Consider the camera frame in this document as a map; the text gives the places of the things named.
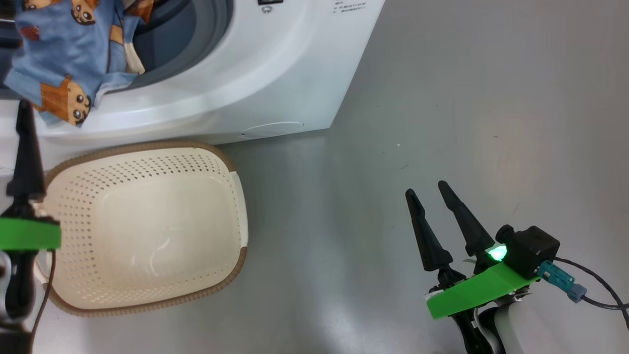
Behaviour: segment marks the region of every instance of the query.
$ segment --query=basket rim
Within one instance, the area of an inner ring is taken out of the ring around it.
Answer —
[[[92,152],[83,156],[66,160],[56,165],[56,167],[51,169],[46,174],[45,186],[46,186],[46,189],[48,189],[52,181],[61,172],[71,167],[83,164],[83,163],[88,163],[88,162],[102,159],[105,157],[129,154],[132,152],[142,152],[142,151],[161,150],[161,149],[177,149],[177,148],[187,148],[187,147],[208,150],[212,152],[213,154],[217,155],[225,163],[225,166],[227,166],[227,169],[229,170],[229,172],[236,171],[234,165],[227,158],[227,156],[225,155],[223,151],[221,151],[220,149],[218,149],[217,147],[213,145],[206,144],[204,142],[194,142],[194,141],[184,141],[184,140],[147,142],[147,143],[142,143],[142,144],[121,146],[121,147],[115,147],[112,149]],[[50,295],[48,296],[50,301],[52,301],[52,303],[55,304],[59,309],[71,315],[75,315],[79,317],[104,317],[104,316],[119,316],[119,315],[124,315],[124,314],[134,314],[134,313],[139,313],[139,312],[163,309],[166,307],[175,306],[179,304],[185,304],[186,302],[200,299],[201,297],[205,297],[215,292],[219,292],[220,290],[225,288],[228,284],[230,284],[236,278],[236,276],[238,276],[238,274],[240,273],[240,270],[242,269],[242,266],[245,263],[246,257],[247,257],[247,247],[244,246],[240,248],[240,254],[238,255],[238,261],[236,262],[234,269],[231,270],[230,274],[227,275],[225,279],[223,279],[221,282],[217,283],[216,285],[198,290],[196,292],[192,292],[190,294],[180,295],[178,297],[173,297],[170,299],[165,299],[165,300],[160,300],[160,301],[155,301],[155,302],[148,302],[146,304],[141,304],[141,305],[112,307],[112,308],[107,308],[107,309],[81,309],[79,307],[68,304],[64,299],[62,299],[61,296],[59,296],[59,294],[55,291],[55,286],[52,282],[45,283],[43,284],[43,286],[44,288],[46,288],[47,286],[51,286]],[[52,264],[50,269],[51,270],[54,269],[55,265],[56,264]]]

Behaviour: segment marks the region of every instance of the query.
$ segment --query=concrete floor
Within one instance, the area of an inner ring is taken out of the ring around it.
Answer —
[[[459,267],[440,179],[490,234],[537,225],[628,301],[627,16],[622,0],[389,0],[330,130],[222,147],[250,222],[229,287],[123,317],[49,305],[35,353],[463,353],[424,304],[436,274],[404,201],[414,188]],[[569,353],[626,353],[619,313],[533,291]]]

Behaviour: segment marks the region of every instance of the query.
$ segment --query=black cable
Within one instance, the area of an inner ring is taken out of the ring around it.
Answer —
[[[604,304],[602,302],[598,302],[596,300],[592,300],[589,297],[583,295],[581,297],[583,299],[583,301],[587,302],[588,304],[592,304],[596,307],[601,307],[603,309],[607,309],[607,310],[627,310],[629,309],[629,304],[622,304],[622,305],[608,305],[608,304]]]
[[[46,308],[46,303],[48,302],[48,296],[50,296],[50,289],[52,289],[52,278],[55,274],[55,265],[57,264],[57,252],[55,250],[52,251],[52,266],[50,267],[50,275],[48,276],[48,283],[46,284],[46,291],[43,294],[42,305],[40,306],[40,310],[37,313],[37,317],[35,318],[35,324],[33,325],[33,330],[31,331],[31,353],[33,353],[33,345],[35,344],[35,332],[37,332],[37,327],[39,326],[39,322],[42,319],[42,314],[44,308]]]
[[[610,292],[611,296],[614,298],[614,300],[616,301],[616,303],[618,304],[618,308],[614,309],[614,310],[620,310],[623,313],[623,317],[625,318],[625,323],[627,325],[627,329],[629,329],[629,313],[627,313],[627,309],[622,309],[620,307],[624,306],[625,304],[623,303],[622,300],[620,300],[620,296],[618,296],[618,294],[614,291],[614,289],[611,288],[611,285],[609,285],[608,282],[606,282],[603,278],[601,278],[598,274],[596,274],[595,272],[591,271],[589,268],[586,268],[582,265],[580,265],[579,263],[575,263],[571,260],[565,260],[563,258],[559,258],[559,257],[555,257],[555,261],[559,261],[559,262],[563,262],[566,264],[569,264],[571,266],[575,266],[578,269],[586,272],[587,274],[590,274],[592,277],[594,277],[594,279],[596,279],[599,283],[601,283],[601,285],[607,289],[607,291]],[[598,306],[597,304],[594,304],[593,302],[596,302],[598,304],[601,304],[598,301],[594,301],[592,299],[590,299],[589,297],[583,296],[581,297],[583,299],[583,301],[587,302],[588,304],[592,304],[594,306]]]

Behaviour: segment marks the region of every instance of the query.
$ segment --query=green plastic mount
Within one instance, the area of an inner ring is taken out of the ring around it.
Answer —
[[[440,319],[496,300],[538,279],[526,280],[506,264],[498,263],[433,296],[426,304],[433,318]]]
[[[38,251],[61,247],[61,227],[33,220],[0,218],[0,250]]]

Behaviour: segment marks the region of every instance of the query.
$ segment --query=laundry basket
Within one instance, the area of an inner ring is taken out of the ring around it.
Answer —
[[[50,299],[65,312],[177,305],[223,289],[242,269],[245,199],[234,167],[213,146],[97,152],[60,164],[47,185],[44,209],[62,228]]]

